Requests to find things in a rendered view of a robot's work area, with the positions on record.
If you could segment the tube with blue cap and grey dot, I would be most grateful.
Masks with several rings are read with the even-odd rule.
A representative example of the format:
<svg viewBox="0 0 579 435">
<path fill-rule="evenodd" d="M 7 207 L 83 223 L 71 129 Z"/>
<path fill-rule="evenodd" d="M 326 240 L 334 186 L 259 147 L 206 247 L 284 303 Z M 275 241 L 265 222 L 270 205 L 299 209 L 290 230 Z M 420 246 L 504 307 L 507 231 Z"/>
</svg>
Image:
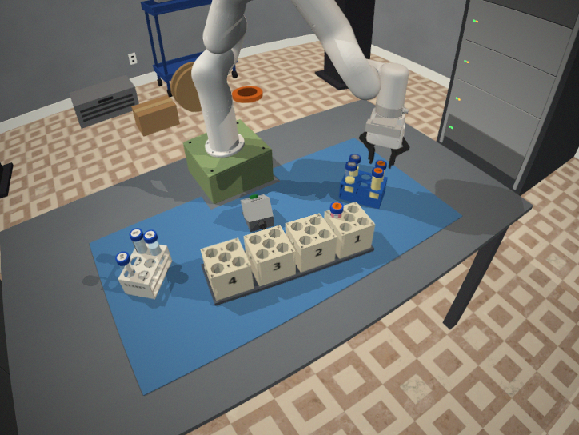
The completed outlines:
<svg viewBox="0 0 579 435">
<path fill-rule="evenodd" d="M 355 182 L 356 170 L 357 170 L 357 163 L 354 161 L 348 161 L 345 164 L 345 182 L 349 184 L 353 184 Z M 353 192 L 353 187 L 345 186 L 345 191 Z"/>
</svg>

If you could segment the blue tube rack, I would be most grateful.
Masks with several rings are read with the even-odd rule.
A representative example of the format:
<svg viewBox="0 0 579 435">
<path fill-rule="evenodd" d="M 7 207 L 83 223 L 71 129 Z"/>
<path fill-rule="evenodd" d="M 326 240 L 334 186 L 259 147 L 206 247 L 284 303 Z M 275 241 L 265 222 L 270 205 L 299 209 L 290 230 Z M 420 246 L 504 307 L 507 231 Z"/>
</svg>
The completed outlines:
<svg viewBox="0 0 579 435">
<path fill-rule="evenodd" d="M 371 178 L 367 179 L 367 180 L 363 179 L 361 176 L 364 174 L 369 175 Z M 386 183 L 387 183 L 388 178 L 384 177 L 383 182 L 381 183 L 381 189 L 380 190 L 372 190 L 371 189 L 371 179 L 372 179 L 371 173 L 359 170 L 358 176 L 355 177 L 355 183 L 349 184 L 349 183 L 345 182 L 345 175 L 344 175 L 344 177 L 340 183 L 339 198 L 342 200 L 349 201 L 349 202 L 357 202 L 358 204 L 362 204 L 364 206 L 370 206 L 370 207 L 379 209 L 381 202 L 382 202 L 382 199 L 383 199 L 383 197 L 382 197 L 383 193 L 382 192 L 384 192 L 383 190 L 384 190 L 384 188 L 386 188 Z M 367 183 L 367 186 L 362 186 L 361 182 Z M 353 187 L 353 192 L 345 191 L 344 186 Z M 379 198 L 378 199 L 371 198 L 369 196 L 369 192 L 379 194 Z"/>
</svg>

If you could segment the blue bench mat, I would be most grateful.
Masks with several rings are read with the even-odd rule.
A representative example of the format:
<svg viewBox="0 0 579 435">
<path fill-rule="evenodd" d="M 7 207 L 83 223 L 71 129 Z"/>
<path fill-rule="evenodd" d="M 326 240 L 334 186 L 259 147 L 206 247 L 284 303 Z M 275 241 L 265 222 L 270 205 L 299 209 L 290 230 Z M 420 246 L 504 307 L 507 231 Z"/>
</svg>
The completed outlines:
<svg viewBox="0 0 579 435">
<path fill-rule="evenodd" d="M 380 208 L 358 204 L 375 224 L 374 251 L 250 294 L 215 305 L 201 268 L 202 248 L 250 232 L 241 200 L 270 198 L 274 226 L 330 210 L 351 154 L 360 171 L 372 173 L 387 162 L 388 177 Z M 143 396 L 201 368 L 313 308 L 401 256 L 462 215 L 375 152 L 352 138 L 273 168 L 280 182 L 210 209 L 202 197 L 149 217 L 90 243 L 95 265 L 122 344 Z M 172 263 L 155 299 L 125 294 L 115 257 L 134 244 L 130 231 L 156 231 Z M 266 228 L 266 229 L 268 229 Z"/>
</svg>

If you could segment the beige tube rack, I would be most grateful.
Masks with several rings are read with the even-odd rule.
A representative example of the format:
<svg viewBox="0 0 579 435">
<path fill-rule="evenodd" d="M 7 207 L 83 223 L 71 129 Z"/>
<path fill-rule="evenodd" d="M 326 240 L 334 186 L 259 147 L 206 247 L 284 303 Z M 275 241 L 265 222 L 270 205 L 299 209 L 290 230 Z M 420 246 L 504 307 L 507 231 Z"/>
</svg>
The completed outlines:
<svg viewBox="0 0 579 435">
<path fill-rule="evenodd" d="M 162 251 L 158 256 L 151 256 L 148 246 L 148 250 L 143 254 L 139 254 L 136 249 L 134 249 L 130 256 L 130 261 L 137 258 L 133 265 L 136 272 L 135 275 L 131 278 L 127 278 L 122 272 L 118 278 L 125 294 L 151 299 L 156 298 L 172 263 L 168 248 L 164 245 L 160 245 L 160 247 Z M 162 264 L 159 264 L 162 257 L 165 259 Z M 140 258 L 142 261 L 140 261 Z M 155 260 L 156 263 L 154 263 L 153 260 Z"/>
</svg>

